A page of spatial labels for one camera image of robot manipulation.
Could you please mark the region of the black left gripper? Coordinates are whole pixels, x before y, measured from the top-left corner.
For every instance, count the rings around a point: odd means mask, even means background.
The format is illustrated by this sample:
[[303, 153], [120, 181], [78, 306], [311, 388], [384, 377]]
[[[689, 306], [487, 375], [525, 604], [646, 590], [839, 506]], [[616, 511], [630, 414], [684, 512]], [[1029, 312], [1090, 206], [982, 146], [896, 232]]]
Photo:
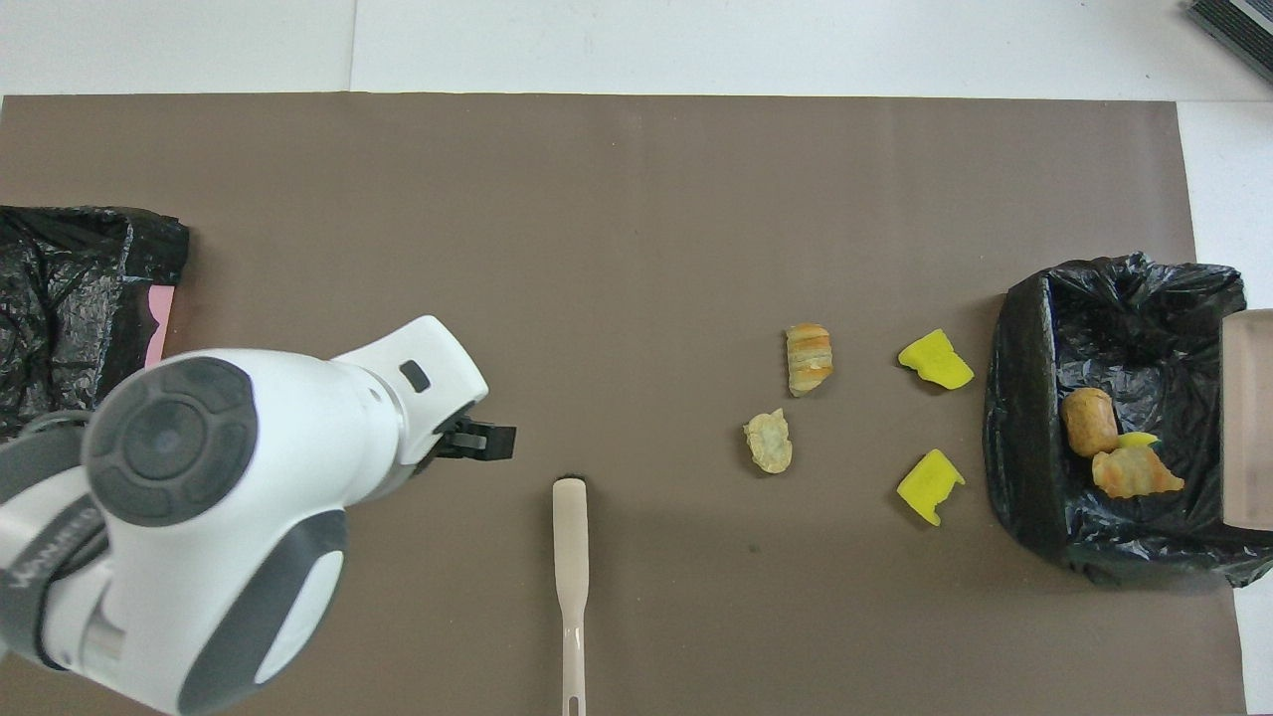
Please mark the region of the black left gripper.
[[[467, 447], [454, 443], [454, 436], [463, 434], [468, 438]], [[481, 459], [481, 461], [495, 461], [496, 459], [510, 459], [516, 450], [517, 428], [493, 428], [490, 423], [474, 420], [467, 413], [460, 413], [449, 424], [449, 431], [438, 436], [435, 445], [428, 448], [424, 457], [412, 468], [412, 476], [423, 474], [424, 470], [437, 457], [446, 459]]]

